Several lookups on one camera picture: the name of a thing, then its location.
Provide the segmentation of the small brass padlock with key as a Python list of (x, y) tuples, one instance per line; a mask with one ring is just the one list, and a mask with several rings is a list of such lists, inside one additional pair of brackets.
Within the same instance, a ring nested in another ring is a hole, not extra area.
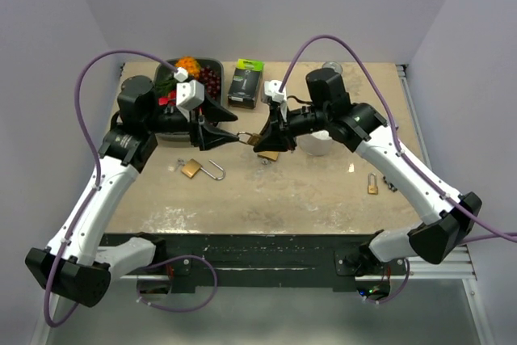
[(236, 136), (240, 143), (253, 147), (255, 147), (261, 140), (261, 136), (259, 134), (246, 131), (239, 131), (237, 132)]

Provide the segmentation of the long shackle brass padlock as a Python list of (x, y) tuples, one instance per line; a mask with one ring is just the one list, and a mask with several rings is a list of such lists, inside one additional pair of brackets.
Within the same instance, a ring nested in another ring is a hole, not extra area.
[(379, 187), (377, 177), (375, 173), (368, 174), (368, 187), (367, 191), (369, 195), (377, 195), (379, 193)]

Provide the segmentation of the key with panda keychain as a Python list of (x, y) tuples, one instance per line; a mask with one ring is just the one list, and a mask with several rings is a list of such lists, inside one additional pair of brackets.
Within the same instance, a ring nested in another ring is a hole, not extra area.
[(385, 185), (387, 186), (387, 188), (391, 191), (391, 192), (397, 192), (398, 189), (393, 185), (392, 182), (390, 182), (386, 176), (383, 177), (383, 182), (385, 183)]

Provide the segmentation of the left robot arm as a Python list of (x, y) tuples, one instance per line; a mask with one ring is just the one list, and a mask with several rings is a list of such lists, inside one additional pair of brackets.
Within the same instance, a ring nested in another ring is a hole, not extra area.
[(93, 307), (112, 281), (139, 268), (149, 274), (166, 268), (166, 244), (150, 234), (139, 233), (106, 252), (99, 251), (99, 245), (125, 192), (157, 148), (157, 134), (187, 133), (191, 144), (202, 151), (238, 140), (217, 127), (237, 116), (203, 85), (196, 80), (180, 82), (176, 91), (177, 106), (167, 113), (150, 78), (134, 76), (123, 82), (118, 110), (94, 151), (95, 169), (78, 203), (47, 246), (30, 249), (25, 258), (47, 296), (56, 294)]

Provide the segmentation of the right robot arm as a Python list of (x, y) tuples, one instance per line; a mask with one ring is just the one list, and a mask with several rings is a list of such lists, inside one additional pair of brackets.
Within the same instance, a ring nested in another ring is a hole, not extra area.
[(298, 136), (325, 130), (338, 143), (371, 163), (409, 201), (421, 222), (405, 229), (377, 232), (344, 259), (357, 275), (379, 274), (394, 259), (420, 257), (441, 263), (473, 228), (473, 221), (455, 204), (473, 215), (481, 199), (462, 194), (427, 168), (410, 150), (396, 147), (387, 120), (368, 103), (353, 103), (343, 78), (329, 68), (305, 78), (309, 106), (289, 110), (278, 80), (265, 82), (263, 99), (269, 117), (254, 146), (263, 151), (287, 152)]

